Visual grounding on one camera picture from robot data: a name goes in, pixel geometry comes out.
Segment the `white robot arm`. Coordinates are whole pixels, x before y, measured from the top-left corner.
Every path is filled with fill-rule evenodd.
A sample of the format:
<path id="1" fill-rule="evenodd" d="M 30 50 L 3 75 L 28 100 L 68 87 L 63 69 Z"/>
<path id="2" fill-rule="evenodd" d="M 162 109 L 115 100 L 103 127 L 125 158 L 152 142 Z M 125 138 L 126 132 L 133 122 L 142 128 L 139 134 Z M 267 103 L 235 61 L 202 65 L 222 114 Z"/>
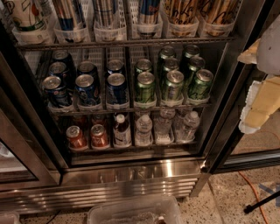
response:
<path id="1" fill-rule="evenodd" d="M 239 130 L 253 134 L 280 108 L 280 15 L 237 60 L 256 64 L 259 71 L 269 76 L 252 82 L 241 112 Z"/>

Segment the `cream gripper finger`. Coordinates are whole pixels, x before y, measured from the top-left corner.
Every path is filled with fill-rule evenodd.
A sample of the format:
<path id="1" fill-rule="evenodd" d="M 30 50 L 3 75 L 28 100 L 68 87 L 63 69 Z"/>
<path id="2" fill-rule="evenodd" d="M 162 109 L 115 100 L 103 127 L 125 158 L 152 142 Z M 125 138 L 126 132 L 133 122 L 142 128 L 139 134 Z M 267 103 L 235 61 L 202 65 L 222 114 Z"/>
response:
<path id="1" fill-rule="evenodd" d="M 256 63 L 256 53 L 258 46 L 260 44 L 260 39 L 256 40 L 246 51 L 242 52 L 237 60 L 244 64 L 255 64 Z"/>
<path id="2" fill-rule="evenodd" d="M 253 134 L 280 108 L 280 77 L 270 76 L 263 81 L 254 80 L 248 89 L 245 103 L 239 130 L 243 134 Z"/>

